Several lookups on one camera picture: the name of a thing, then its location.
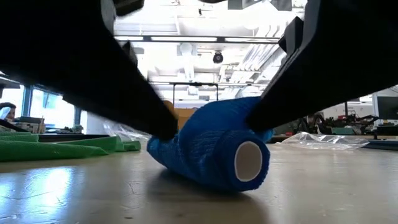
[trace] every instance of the workbench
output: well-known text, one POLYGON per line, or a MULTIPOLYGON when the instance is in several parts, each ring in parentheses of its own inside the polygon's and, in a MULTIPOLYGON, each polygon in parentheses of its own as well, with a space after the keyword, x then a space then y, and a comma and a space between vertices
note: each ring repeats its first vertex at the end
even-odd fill
POLYGON ((0 163, 0 223, 397 223, 398 153, 269 146, 260 189, 205 190, 146 151, 0 163))

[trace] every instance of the clear plastic wrap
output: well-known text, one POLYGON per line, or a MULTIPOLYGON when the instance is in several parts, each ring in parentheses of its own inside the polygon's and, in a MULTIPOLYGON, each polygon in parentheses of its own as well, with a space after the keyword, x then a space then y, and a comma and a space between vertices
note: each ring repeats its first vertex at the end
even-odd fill
POLYGON ((285 139, 279 145, 290 145, 304 149, 357 149, 369 144, 365 139, 355 136, 309 134, 301 132, 285 139))
POLYGON ((135 130, 134 128, 130 128, 124 124, 114 123, 112 121, 104 122, 104 130, 109 136, 119 136, 124 142, 140 140, 148 141, 151 137, 150 134, 135 130))

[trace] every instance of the green mat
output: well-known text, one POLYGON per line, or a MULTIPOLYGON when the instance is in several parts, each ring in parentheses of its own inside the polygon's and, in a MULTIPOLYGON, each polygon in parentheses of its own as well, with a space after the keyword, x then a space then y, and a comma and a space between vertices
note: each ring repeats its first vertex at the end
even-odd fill
POLYGON ((0 132, 0 162, 81 159, 141 149, 139 141, 122 142, 119 136, 58 143, 38 140, 37 134, 0 132))

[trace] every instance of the machinery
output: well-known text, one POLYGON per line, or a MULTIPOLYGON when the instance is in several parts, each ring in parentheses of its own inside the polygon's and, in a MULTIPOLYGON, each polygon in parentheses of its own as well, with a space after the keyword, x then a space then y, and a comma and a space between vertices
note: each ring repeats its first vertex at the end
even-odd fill
MULTIPOLYGON (((176 118, 109 29, 115 16, 143 5, 143 0, 1 1, 0 70, 26 85, 52 88, 84 110, 170 139, 176 118)), ((248 125, 255 131, 274 128, 398 84, 398 25, 388 10, 371 1, 309 0, 305 21, 296 18, 279 42, 287 58, 248 125), (370 82, 375 74, 379 79, 370 82), (314 97, 313 87, 323 94, 314 97)))

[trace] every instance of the window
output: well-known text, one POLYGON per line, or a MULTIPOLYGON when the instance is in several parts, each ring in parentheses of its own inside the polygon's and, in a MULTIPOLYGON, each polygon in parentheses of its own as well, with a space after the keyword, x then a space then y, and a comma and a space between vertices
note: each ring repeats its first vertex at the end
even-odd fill
POLYGON ((3 89, 0 103, 12 103, 17 106, 15 110, 15 117, 22 116, 22 100, 24 98, 24 86, 20 85, 19 89, 3 89))
POLYGON ((47 128, 73 127, 75 107, 62 100, 62 96, 33 89, 30 116, 44 118, 47 128))

